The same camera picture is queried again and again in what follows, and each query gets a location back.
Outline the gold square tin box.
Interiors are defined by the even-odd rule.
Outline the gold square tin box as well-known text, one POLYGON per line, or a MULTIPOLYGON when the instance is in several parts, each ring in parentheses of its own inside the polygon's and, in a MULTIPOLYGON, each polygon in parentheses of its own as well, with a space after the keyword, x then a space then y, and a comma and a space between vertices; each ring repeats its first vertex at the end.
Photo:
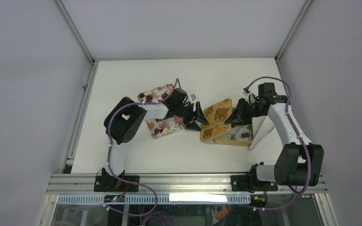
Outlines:
POLYGON ((217 145, 250 146, 254 140, 252 124, 239 126, 230 124, 229 133, 214 139, 217 145))

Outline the silver square tin lid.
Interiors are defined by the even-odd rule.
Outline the silver square tin lid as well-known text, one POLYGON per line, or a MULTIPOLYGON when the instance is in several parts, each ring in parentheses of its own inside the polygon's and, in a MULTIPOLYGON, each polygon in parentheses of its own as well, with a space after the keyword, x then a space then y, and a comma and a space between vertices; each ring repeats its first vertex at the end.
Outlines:
POLYGON ((231 126, 225 121, 232 113, 232 100, 226 98, 204 109, 204 116, 208 125, 201 124, 200 140, 202 142, 213 140, 230 132, 231 126))

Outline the brown square chocolate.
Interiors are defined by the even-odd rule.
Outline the brown square chocolate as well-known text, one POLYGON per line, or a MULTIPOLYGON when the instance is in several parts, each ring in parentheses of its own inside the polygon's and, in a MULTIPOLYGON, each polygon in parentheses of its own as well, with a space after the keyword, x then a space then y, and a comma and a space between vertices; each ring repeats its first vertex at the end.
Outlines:
POLYGON ((162 98, 162 99, 165 99, 167 96, 168 96, 167 93, 163 93, 163 94, 161 95, 161 98, 162 98))

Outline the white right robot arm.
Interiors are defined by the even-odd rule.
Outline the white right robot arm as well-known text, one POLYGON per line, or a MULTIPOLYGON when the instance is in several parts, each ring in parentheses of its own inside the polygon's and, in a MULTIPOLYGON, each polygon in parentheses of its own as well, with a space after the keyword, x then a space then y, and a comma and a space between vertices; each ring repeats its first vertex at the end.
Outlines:
POLYGON ((226 124, 244 126, 252 123, 253 118, 267 116, 278 132, 283 145, 274 165, 253 165, 247 174, 248 187, 260 190, 265 183, 281 186, 301 186, 306 189, 316 186, 320 178, 324 150, 314 144, 298 125, 290 105, 290 98, 280 95, 272 82, 258 86, 258 95, 254 100, 241 98, 236 109, 226 119, 226 124))

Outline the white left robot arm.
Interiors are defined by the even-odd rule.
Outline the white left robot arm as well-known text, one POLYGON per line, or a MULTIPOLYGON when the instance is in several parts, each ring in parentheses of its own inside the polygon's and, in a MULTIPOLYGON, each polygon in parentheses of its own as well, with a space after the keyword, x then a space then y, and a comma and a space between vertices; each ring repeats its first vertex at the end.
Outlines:
POLYGON ((173 89, 156 102, 135 102, 129 97, 121 99, 104 121, 108 154, 102 173, 108 175, 105 179, 107 188, 111 191, 122 188, 126 144, 135 137, 140 125, 146 120, 163 120, 174 116, 182 118, 185 128, 189 130, 201 131, 200 125, 209 124, 200 102, 190 102, 187 92, 181 88, 173 89))

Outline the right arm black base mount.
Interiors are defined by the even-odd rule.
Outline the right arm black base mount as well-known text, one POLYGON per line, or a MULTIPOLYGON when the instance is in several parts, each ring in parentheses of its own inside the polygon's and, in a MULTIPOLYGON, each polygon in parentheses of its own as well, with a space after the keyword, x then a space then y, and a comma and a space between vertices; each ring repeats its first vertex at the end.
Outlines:
POLYGON ((275 192, 278 186, 275 182, 259 180, 257 176, 258 166, 264 166, 264 162, 256 163, 243 175, 231 175, 230 184, 233 192, 275 192))

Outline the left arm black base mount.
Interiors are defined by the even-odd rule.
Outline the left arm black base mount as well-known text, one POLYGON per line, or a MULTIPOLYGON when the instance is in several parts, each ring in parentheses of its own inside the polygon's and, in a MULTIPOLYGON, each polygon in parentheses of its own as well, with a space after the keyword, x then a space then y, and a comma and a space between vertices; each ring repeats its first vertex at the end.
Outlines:
POLYGON ((137 192, 138 190, 138 185, 116 179, 105 168, 102 168, 95 176, 94 192, 137 192))

